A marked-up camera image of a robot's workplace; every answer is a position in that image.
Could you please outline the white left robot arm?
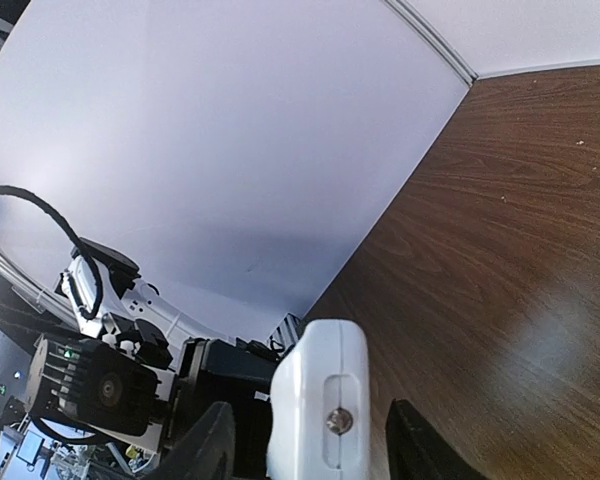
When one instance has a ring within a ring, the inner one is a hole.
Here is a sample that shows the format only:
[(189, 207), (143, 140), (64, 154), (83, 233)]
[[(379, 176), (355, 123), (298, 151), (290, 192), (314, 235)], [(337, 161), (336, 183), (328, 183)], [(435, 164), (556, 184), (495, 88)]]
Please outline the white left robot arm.
[[(221, 402), (240, 448), (254, 454), (266, 446), (276, 351), (190, 325), (133, 260), (89, 239), (73, 249), (60, 287), (78, 331), (41, 336), (27, 383), (32, 413), (162, 455)], [(180, 338), (172, 333), (178, 324)]]

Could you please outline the white remote control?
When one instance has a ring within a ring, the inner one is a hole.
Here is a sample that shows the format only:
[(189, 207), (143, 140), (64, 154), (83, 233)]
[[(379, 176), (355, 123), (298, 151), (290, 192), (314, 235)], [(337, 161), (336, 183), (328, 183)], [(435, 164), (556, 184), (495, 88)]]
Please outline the white remote control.
[(269, 478), (370, 477), (369, 357), (356, 322), (309, 322), (276, 368), (270, 402)]

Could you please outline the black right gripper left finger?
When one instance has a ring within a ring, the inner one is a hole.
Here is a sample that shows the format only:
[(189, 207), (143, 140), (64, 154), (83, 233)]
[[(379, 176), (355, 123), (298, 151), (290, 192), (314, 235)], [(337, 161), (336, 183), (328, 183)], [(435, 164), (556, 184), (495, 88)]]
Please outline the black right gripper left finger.
[(158, 480), (232, 479), (235, 421), (231, 405), (213, 403), (152, 472)]

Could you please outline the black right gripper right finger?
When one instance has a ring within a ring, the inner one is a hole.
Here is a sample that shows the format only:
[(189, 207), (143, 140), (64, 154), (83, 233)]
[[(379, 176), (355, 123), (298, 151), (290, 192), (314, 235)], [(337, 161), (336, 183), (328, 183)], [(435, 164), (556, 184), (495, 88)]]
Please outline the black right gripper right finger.
[(391, 479), (486, 479), (406, 399), (391, 402), (385, 439)]

